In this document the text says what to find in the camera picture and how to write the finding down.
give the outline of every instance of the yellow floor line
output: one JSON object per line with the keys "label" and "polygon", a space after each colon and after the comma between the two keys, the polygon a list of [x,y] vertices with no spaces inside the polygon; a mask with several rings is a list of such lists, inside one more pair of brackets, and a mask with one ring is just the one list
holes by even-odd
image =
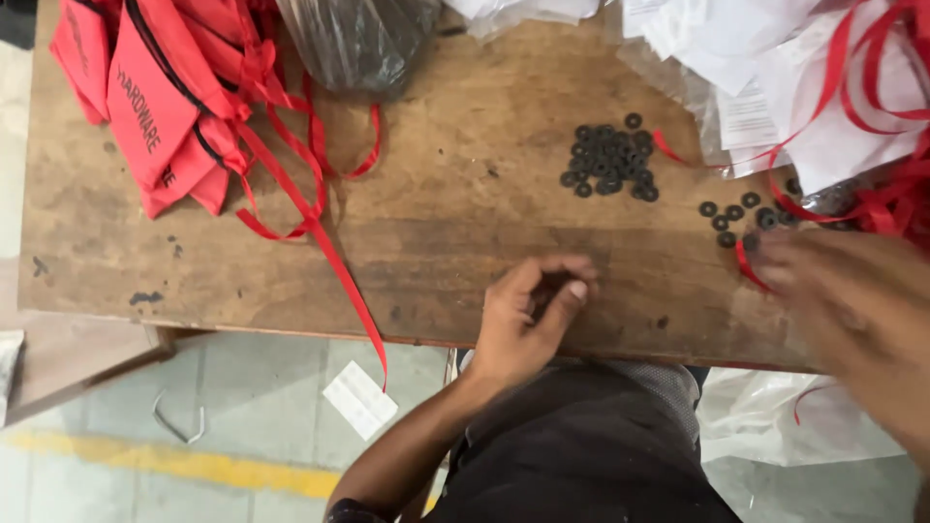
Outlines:
{"label": "yellow floor line", "polygon": [[[19,430],[2,440],[37,454],[76,457],[88,463],[210,481],[239,489],[281,490],[308,498],[328,499],[339,482],[339,474],[333,472],[107,436]],[[427,507],[432,509],[434,505],[435,500],[430,498]]]}

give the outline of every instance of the wooden table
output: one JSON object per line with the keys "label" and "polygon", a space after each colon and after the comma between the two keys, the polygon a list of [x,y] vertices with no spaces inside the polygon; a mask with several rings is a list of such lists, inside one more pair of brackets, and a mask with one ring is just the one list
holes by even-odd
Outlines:
{"label": "wooden table", "polygon": [[[268,241],[233,216],[246,203],[235,181],[218,218],[185,200],[146,219],[110,130],[85,121],[45,52],[57,18],[55,2],[41,2],[20,307],[364,337],[312,241]],[[600,32],[597,21],[528,22],[484,47],[464,35],[437,39],[403,99],[385,107],[382,160],[360,180],[332,181],[325,216],[380,331],[392,342],[471,345],[497,275],[525,256],[575,251],[602,270],[604,296],[570,330],[567,354],[810,369],[781,308],[739,276],[733,250],[718,248],[698,215],[704,200],[767,194],[764,180],[724,182],[656,152],[655,204],[629,190],[581,199],[559,185],[575,127],[619,127],[632,111],[698,158],[691,115],[617,60]],[[372,141],[366,108],[319,106],[333,164],[353,167]],[[298,114],[286,121],[306,125]],[[311,174],[264,115],[250,123],[312,197]],[[299,221],[263,168],[250,178],[269,223]],[[133,300],[140,292],[164,298]]]}

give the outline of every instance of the hand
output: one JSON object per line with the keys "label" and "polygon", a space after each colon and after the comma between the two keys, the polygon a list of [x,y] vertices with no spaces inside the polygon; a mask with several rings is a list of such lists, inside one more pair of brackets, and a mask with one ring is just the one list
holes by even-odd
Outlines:
{"label": "hand", "polygon": [[824,368],[930,473],[930,264],[900,238],[763,235],[759,277]]}
{"label": "hand", "polygon": [[[530,258],[511,269],[485,292],[481,333],[463,377],[500,391],[536,375],[582,305],[597,294],[596,279],[591,259],[579,255]],[[553,280],[557,287],[546,285]]]}

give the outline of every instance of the concrete floor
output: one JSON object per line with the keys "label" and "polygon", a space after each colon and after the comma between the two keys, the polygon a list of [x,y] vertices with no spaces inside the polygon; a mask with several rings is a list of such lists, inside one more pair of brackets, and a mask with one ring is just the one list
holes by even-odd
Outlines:
{"label": "concrete floor", "polygon": [[[15,256],[30,54],[0,44],[0,71],[0,256]],[[388,358],[396,420],[439,390],[446,353],[390,345]],[[171,361],[0,434],[0,521],[319,521],[333,481],[366,445],[322,397],[353,360],[380,381],[366,342],[187,341]],[[195,445],[179,446],[154,422],[162,389],[166,416],[191,432],[206,408],[208,431]],[[918,483],[906,457],[793,468],[724,458],[705,468],[747,522],[910,521]]]}

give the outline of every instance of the person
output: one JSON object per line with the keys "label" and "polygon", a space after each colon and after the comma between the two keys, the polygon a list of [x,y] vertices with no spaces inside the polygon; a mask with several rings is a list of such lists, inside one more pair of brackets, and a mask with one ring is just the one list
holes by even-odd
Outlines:
{"label": "person", "polygon": [[[754,255],[822,368],[930,471],[924,254],[899,238],[807,230],[764,234]],[[540,294],[553,275],[569,277]],[[471,362],[346,471],[327,521],[419,520],[451,449],[424,521],[738,521],[701,470],[683,368],[553,359],[597,294],[580,255],[524,261],[491,285]]]}

